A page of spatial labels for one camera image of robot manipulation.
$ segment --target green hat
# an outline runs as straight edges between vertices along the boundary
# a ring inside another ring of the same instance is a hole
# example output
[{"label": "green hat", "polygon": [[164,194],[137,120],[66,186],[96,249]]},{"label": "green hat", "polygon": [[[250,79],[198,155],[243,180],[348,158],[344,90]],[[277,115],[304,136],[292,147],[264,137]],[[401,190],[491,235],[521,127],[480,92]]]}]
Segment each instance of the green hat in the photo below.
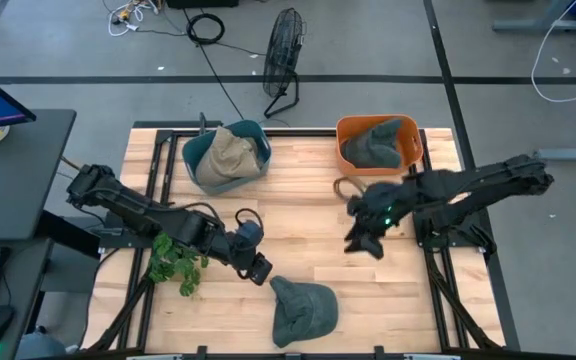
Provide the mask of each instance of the green hat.
[{"label": "green hat", "polygon": [[337,298],[330,288],[318,284],[291,283],[275,276],[270,286],[277,294],[272,340],[285,347],[293,341],[330,334],[337,326]]},{"label": "green hat", "polygon": [[341,155],[356,168],[398,168],[401,154],[395,148],[401,119],[375,125],[341,144]]}]

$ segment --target orange basket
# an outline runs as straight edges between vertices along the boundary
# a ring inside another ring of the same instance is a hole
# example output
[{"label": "orange basket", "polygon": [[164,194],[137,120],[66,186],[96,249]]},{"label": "orange basket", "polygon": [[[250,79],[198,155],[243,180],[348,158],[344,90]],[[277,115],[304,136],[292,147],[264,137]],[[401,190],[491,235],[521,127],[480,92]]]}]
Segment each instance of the orange basket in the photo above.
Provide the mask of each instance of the orange basket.
[{"label": "orange basket", "polygon": [[[341,144],[386,120],[401,119],[397,131],[395,149],[401,154],[401,166],[393,168],[356,168],[341,155]],[[408,167],[421,159],[423,147],[417,123],[410,116],[395,115],[352,115],[337,122],[337,163],[344,175],[395,175],[408,171]]]}]

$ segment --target black fan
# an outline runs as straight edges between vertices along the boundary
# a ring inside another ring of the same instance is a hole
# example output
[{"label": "black fan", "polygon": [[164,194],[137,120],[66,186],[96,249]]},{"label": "black fan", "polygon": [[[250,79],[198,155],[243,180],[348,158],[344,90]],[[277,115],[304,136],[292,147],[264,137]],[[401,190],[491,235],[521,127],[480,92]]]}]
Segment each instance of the black fan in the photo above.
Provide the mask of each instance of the black fan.
[{"label": "black fan", "polygon": [[[295,9],[279,13],[270,35],[264,66],[264,91],[275,99],[264,111],[266,118],[289,109],[299,102],[299,77],[295,72],[303,41],[303,21]],[[270,111],[277,100],[286,95],[290,82],[295,81],[295,100],[280,109]]]}]

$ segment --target concrete floor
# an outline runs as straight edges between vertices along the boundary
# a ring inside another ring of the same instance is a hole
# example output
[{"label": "concrete floor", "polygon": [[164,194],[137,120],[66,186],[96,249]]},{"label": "concrete floor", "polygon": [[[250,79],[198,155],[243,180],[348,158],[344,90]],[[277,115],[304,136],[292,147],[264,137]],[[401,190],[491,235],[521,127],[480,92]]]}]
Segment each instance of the concrete floor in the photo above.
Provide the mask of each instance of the concrete floor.
[{"label": "concrete floor", "polygon": [[[123,0],[107,3],[115,8]],[[547,5],[546,0],[435,0],[452,74],[528,76],[541,35],[499,34],[490,26],[495,18],[538,15]],[[291,6],[308,22],[297,67],[302,75],[442,74],[419,0],[242,0],[237,8],[207,11],[225,22],[223,42],[264,52],[276,14]],[[185,27],[183,13],[167,14]],[[200,25],[197,31],[205,31],[203,36],[215,31]],[[136,33],[112,38],[106,27],[101,1],[74,6],[65,0],[9,0],[0,18],[0,77],[211,75],[201,52],[186,38]],[[150,13],[142,28],[175,31]],[[263,72],[262,58],[224,47],[206,51],[219,74]],[[576,76],[575,33],[553,35],[538,75]],[[24,85],[17,80],[21,83],[4,89],[27,107],[77,110],[68,157],[108,164],[117,172],[134,121],[191,120],[200,111],[225,123],[237,119],[217,84],[155,79],[129,85]],[[231,83],[226,88],[247,118],[262,117],[269,99],[260,84]],[[570,85],[543,88],[550,96],[574,95]],[[477,164],[540,147],[576,147],[576,102],[548,103],[528,85],[457,85],[456,90]],[[333,126],[345,114],[394,112],[409,114],[421,127],[454,127],[441,82],[304,83],[301,92],[299,105],[277,116],[292,126]],[[553,162],[549,171],[556,182],[544,196],[505,200],[490,208],[490,217],[521,348],[576,354],[576,164]],[[64,179],[55,181],[47,207],[76,215],[64,203],[66,186]],[[42,318],[62,317],[49,325],[64,342],[76,342],[85,297],[58,296],[69,299],[68,306],[48,301]],[[71,325],[59,325],[64,321]]]}]

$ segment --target beige cloth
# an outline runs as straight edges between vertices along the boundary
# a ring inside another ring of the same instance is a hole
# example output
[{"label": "beige cloth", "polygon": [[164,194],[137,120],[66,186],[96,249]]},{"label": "beige cloth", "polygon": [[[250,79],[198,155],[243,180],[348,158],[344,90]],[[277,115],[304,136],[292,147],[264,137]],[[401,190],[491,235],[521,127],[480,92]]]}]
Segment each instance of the beige cloth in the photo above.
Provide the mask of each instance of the beige cloth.
[{"label": "beige cloth", "polygon": [[217,128],[212,145],[199,161],[197,182],[204,186],[226,184],[236,178],[257,176],[257,144],[252,138],[240,138],[223,127]]}]

